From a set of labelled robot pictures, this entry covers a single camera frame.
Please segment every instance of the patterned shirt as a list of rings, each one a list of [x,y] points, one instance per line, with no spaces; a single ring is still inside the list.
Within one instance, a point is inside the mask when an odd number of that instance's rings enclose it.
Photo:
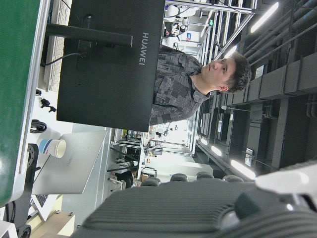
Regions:
[[[193,56],[160,46],[150,125],[187,119],[210,98],[210,93],[203,95],[190,78],[201,69]]]

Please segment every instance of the green desk mat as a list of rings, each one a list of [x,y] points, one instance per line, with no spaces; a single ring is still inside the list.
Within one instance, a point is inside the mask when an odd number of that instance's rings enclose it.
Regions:
[[[40,0],[0,0],[0,206],[8,202]]]

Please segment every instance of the white paper cup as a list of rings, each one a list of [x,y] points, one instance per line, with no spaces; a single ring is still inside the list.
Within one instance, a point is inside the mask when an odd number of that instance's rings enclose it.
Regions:
[[[39,150],[43,154],[61,158],[63,157],[66,151],[66,141],[44,139],[40,143]]]

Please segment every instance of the keyboard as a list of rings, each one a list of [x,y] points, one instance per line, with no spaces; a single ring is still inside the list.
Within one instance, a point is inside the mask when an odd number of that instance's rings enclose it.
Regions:
[[[72,0],[64,0],[67,5],[62,0],[51,0],[53,1],[53,11],[51,23],[68,25],[70,9]],[[50,36],[48,44],[48,52],[46,63],[52,62],[53,60],[62,57],[64,55],[64,38],[57,36]],[[59,80],[60,80],[60,70],[61,70],[62,59],[45,66],[44,72],[44,82],[46,82],[45,90],[58,92]]]
[[[43,207],[46,199],[48,198],[48,195],[36,195],[36,198],[38,199],[38,202],[41,205],[41,207]]]

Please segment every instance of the black monitor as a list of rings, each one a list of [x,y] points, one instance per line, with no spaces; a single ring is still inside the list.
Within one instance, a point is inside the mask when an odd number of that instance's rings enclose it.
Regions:
[[[69,26],[118,33],[119,43],[65,39],[64,54],[82,56],[63,59],[57,120],[148,131],[164,5],[164,0],[72,1]],[[133,37],[132,46],[120,43],[126,36]]]

